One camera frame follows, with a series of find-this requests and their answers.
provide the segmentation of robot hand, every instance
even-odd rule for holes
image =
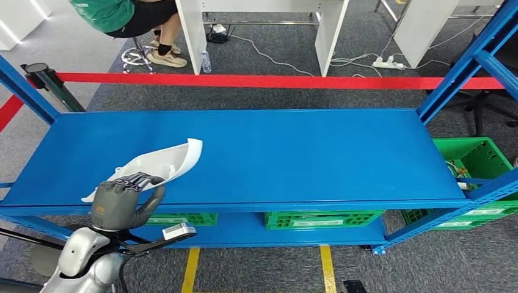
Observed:
[[[99,184],[92,205],[93,227],[102,231],[120,231],[144,225],[158,207],[165,186],[154,189],[153,195],[135,211],[140,191],[149,183],[164,181],[142,172]]]

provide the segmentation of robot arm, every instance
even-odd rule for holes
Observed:
[[[92,205],[92,227],[76,230],[59,256],[56,271],[41,293],[105,293],[119,278],[124,255],[157,249],[196,235],[186,223],[163,229],[162,237],[148,241],[129,232],[144,225],[165,194],[158,186],[136,210],[140,191],[163,179],[136,173],[99,184]],[[138,244],[127,244],[125,241]]]

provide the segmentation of electrical cable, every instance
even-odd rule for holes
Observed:
[[[355,63],[354,61],[358,60],[358,59],[363,59],[363,58],[366,58],[368,56],[376,56],[376,57],[379,57],[379,55],[377,54],[374,54],[374,53],[367,53],[367,54],[363,54],[363,55],[360,55],[358,57],[355,57],[355,58],[334,58],[334,59],[331,59],[331,62],[330,62],[330,66],[332,67],[342,67],[342,66],[346,66],[346,65],[349,65],[349,64],[352,64],[352,65],[356,65],[356,66],[360,66],[360,67],[366,67],[366,68],[371,68],[372,70],[374,70],[378,76],[380,78],[382,78],[383,76],[381,75],[381,73],[375,68],[375,67],[372,67],[370,65],[365,65],[365,64],[359,64],[359,63]]]
[[[426,62],[426,63],[425,63],[425,64],[423,64],[423,65],[419,65],[419,66],[418,66],[418,67],[416,67],[416,68],[407,67],[407,66],[405,65],[405,67],[403,67],[403,68],[402,68],[402,69],[400,69],[400,70],[405,70],[405,69],[412,69],[412,70],[414,70],[414,69],[419,69],[419,68],[423,68],[423,67],[427,66],[428,64],[430,64],[430,63],[432,63],[432,62],[441,63],[441,64],[444,64],[444,65],[446,65],[446,66],[448,66],[448,67],[449,67],[449,66],[451,66],[451,64],[446,63],[446,62],[441,61],[441,60],[430,60],[430,61]]]
[[[309,76],[313,76],[315,77],[314,75],[312,75],[311,73],[307,72],[307,71],[304,71],[304,70],[299,70],[297,69],[295,66],[293,66],[292,64],[288,64],[288,63],[283,63],[283,62],[277,62],[275,61],[272,57],[266,55],[265,53],[262,53],[261,51],[259,51],[259,49],[257,48],[257,46],[255,46],[255,43],[254,41],[252,40],[249,40],[248,38],[242,38],[242,37],[238,37],[237,35],[231,35],[230,37],[232,38],[238,38],[240,40],[243,40],[243,41],[247,41],[249,42],[250,44],[252,44],[252,47],[254,47],[255,51],[257,52],[257,54],[263,56],[263,57],[266,57],[268,58],[273,64],[277,64],[277,65],[284,65],[284,66],[289,66],[291,68],[293,68],[295,71],[299,72],[299,73],[304,73],[304,74],[307,74]]]
[[[454,38],[456,38],[456,37],[460,36],[463,32],[465,32],[465,31],[469,30],[470,28],[472,28],[472,27],[473,27],[474,25],[476,25],[479,21],[483,20],[483,19],[484,19],[484,17],[485,17],[485,16],[482,16],[481,18],[477,19],[475,22],[473,22],[472,24],[470,24],[467,28],[465,28],[465,29],[461,30],[460,32],[458,32],[456,35],[454,35],[453,37],[449,38],[448,40],[445,40],[445,41],[440,42],[440,43],[438,43],[438,44],[436,44],[436,45],[433,45],[433,46],[431,46],[430,48],[428,48],[428,49],[426,49],[426,50],[428,51],[428,50],[430,50],[430,49],[433,49],[433,48],[436,48],[436,47],[438,47],[438,46],[440,46],[440,45],[443,45],[443,44],[448,43],[449,41],[453,40]]]

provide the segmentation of yellow floor tape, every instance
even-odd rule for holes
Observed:
[[[181,293],[193,293],[192,289],[194,288],[194,279],[196,277],[199,258],[200,249],[190,248],[189,256],[187,258],[187,266],[185,267],[185,275],[183,277],[183,284],[181,286]],[[333,260],[329,245],[320,245],[320,258],[322,260],[322,272],[324,274],[326,293],[337,293]]]
[[[190,248],[189,256],[187,258],[187,266],[185,267],[185,275],[183,277],[183,284],[181,285],[181,293],[192,293],[199,258],[200,249],[197,247]]]
[[[326,293],[337,293],[335,272],[333,270],[333,260],[331,258],[331,248],[329,245],[320,245],[320,258],[322,259],[322,271],[324,274]]]

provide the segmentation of black barrier post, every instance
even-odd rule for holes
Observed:
[[[21,67],[27,73],[25,77],[34,87],[50,91],[70,112],[86,112],[78,100],[65,87],[65,83],[56,76],[56,71],[49,69],[47,64],[24,64]]]

